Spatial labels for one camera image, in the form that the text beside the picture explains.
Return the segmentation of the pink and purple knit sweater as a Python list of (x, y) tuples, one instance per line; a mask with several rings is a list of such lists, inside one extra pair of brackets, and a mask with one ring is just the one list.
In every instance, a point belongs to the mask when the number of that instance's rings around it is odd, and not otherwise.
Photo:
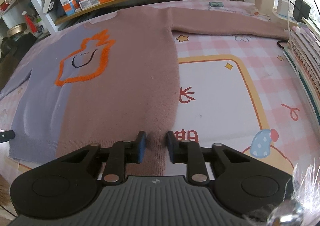
[(45, 164), (90, 143), (110, 147), (149, 135), (131, 175), (164, 173), (164, 137), (176, 118), (180, 79), (174, 31), (287, 39), (271, 22), (238, 13), (138, 6), (113, 18), (53, 35), (39, 54), (1, 85), (25, 88), (12, 122), (9, 156)]

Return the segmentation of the brown fabric bundle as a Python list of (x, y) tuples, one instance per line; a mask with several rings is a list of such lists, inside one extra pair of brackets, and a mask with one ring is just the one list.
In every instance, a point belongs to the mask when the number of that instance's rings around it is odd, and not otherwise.
[(0, 90), (2, 90), (11, 78), (21, 61), (21, 57), (7, 54), (0, 63)]

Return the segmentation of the brass bowl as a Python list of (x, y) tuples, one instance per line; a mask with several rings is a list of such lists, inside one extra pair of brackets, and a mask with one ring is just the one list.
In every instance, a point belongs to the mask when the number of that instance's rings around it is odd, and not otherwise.
[(16, 34), (24, 33), (26, 29), (27, 29), (26, 23), (21, 23), (21, 24), (15, 25), (12, 28), (8, 29), (7, 36), (11, 37)]

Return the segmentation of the red tassel ornament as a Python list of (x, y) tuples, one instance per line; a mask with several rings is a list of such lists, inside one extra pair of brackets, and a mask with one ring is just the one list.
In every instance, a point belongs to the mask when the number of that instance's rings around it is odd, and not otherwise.
[(37, 32), (37, 27), (35, 26), (35, 24), (31, 20), (31, 18), (27, 15), (27, 11), (23, 11), (22, 15), (24, 16), (25, 22), (27, 23), (27, 25), (30, 28), (31, 32), (32, 33), (36, 33)]

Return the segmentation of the green eraser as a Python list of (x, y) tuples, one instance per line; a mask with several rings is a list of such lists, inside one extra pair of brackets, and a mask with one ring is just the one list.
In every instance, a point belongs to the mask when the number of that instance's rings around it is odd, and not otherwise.
[(223, 7), (224, 4), (223, 4), (223, 2), (213, 2), (213, 1), (211, 1), (211, 2), (209, 3), (209, 6), (210, 6), (210, 7)]

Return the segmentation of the stack of notebooks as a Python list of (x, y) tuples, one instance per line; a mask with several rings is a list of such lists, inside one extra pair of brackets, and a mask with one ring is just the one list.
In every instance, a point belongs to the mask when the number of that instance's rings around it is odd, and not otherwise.
[(294, 27), (284, 56), (297, 74), (319, 126), (319, 39), (307, 27)]

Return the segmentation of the beige pen holder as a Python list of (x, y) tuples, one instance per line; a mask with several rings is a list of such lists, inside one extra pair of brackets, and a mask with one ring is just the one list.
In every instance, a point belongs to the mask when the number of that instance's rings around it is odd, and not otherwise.
[(255, 7), (258, 9), (260, 14), (272, 15), (274, 6), (274, 0), (255, 0)]

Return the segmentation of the white power strip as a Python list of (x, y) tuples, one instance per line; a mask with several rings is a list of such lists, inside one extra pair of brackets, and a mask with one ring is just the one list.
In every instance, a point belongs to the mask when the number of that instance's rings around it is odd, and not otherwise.
[[(287, 17), (278, 14), (275, 9), (272, 11), (272, 15), (270, 16), (270, 21), (274, 22), (274, 23), (277, 23), (277, 24), (279, 24), (281, 26), (287, 25)], [(289, 18), (289, 24), (290, 24), (291, 27), (292, 26), (305, 26), (306, 25), (303, 22), (295, 21), (295, 19), (292, 16), (290, 16), (290, 18)]]

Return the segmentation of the white power adapter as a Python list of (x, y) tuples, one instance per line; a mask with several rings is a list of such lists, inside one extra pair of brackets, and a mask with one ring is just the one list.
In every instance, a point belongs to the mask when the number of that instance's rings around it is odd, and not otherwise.
[(289, 0), (278, 0), (277, 13), (279, 15), (282, 15), (283, 17), (287, 17), (289, 14), (288, 13), (289, 8), (290, 8)]

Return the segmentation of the black power adapter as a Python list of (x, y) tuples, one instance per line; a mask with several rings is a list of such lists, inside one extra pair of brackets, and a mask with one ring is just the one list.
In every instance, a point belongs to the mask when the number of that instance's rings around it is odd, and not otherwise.
[(310, 14), (310, 5), (303, 0), (295, 0), (295, 6), (293, 9), (293, 18), (297, 22), (302, 22), (302, 18), (307, 19)]

